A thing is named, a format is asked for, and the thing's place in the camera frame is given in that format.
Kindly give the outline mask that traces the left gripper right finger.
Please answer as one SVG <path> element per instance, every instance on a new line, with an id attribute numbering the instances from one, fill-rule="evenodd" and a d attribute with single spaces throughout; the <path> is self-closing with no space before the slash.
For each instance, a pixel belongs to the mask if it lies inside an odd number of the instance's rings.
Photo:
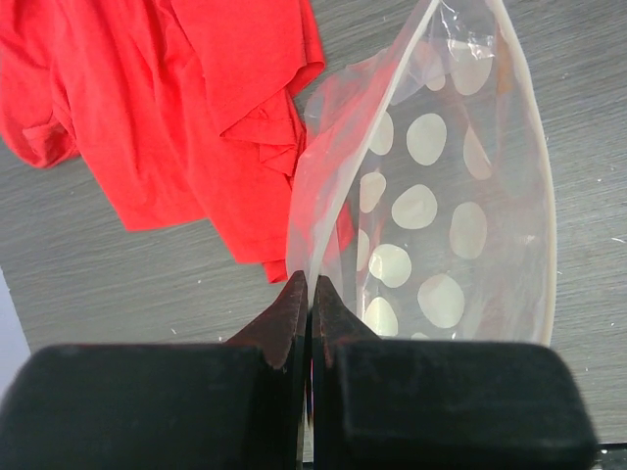
<path id="1" fill-rule="evenodd" d="M 598 439 L 575 380 L 526 343 L 383 340 L 331 280 L 313 294 L 317 469 L 589 469 Z"/>

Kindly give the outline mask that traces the clear polka dot zip bag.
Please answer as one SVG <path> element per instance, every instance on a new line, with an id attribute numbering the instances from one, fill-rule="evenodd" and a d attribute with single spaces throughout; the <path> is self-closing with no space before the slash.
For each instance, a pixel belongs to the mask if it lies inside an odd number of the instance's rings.
<path id="1" fill-rule="evenodd" d="M 420 1 L 305 107 L 286 262 L 385 338 L 548 344 L 550 159 L 501 1 Z"/>

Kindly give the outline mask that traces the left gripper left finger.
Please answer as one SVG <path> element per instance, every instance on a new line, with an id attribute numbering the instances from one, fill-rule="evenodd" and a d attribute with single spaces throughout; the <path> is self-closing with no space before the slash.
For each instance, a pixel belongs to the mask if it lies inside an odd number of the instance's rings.
<path id="1" fill-rule="evenodd" d="M 5 469 L 299 469 L 308 285 L 225 342 L 40 350 L 1 404 Z"/>

